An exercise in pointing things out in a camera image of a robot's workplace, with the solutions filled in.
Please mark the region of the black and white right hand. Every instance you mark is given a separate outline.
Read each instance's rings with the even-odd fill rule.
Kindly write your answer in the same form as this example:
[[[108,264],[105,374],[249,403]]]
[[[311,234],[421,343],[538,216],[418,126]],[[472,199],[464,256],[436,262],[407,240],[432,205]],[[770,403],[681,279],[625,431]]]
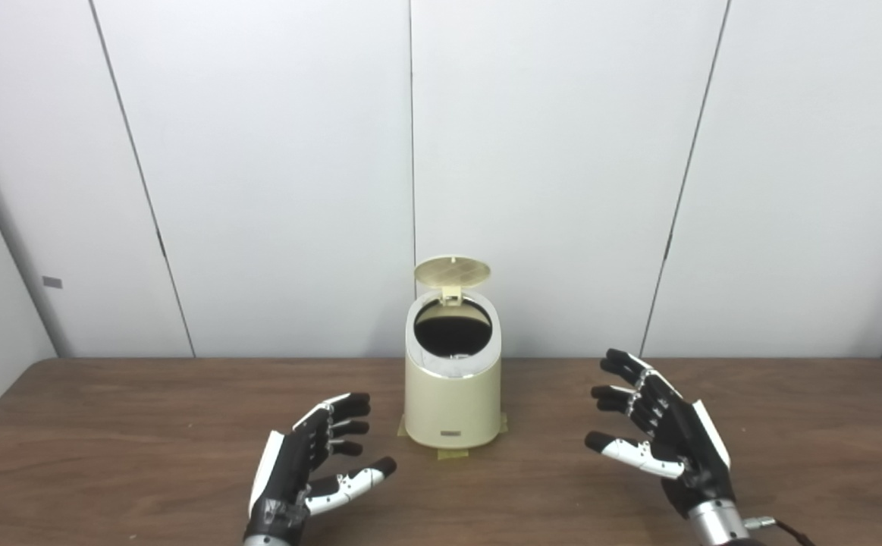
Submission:
[[[705,502],[736,501],[731,457],[703,401],[688,401],[655,367],[625,350],[608,349],[600,367],[629,387],[593,387],[596,407],[624,415],[645,437],[591,431],[584,438],[589,450],[657,476],[683,518]]]

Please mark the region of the black and white left hand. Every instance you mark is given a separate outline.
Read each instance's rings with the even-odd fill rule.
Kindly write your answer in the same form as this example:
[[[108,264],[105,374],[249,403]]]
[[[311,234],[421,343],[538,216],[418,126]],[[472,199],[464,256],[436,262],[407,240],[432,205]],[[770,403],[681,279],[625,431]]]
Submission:
[[[334,455],[357,457],[347,440],[370,429],[370,394],[345,393],[320,401],[288,432],[270,431],[253,478],[243,545],[299,545],[313,516],[350,504],[397,469],[392,457],[347,472],[312,477]]]

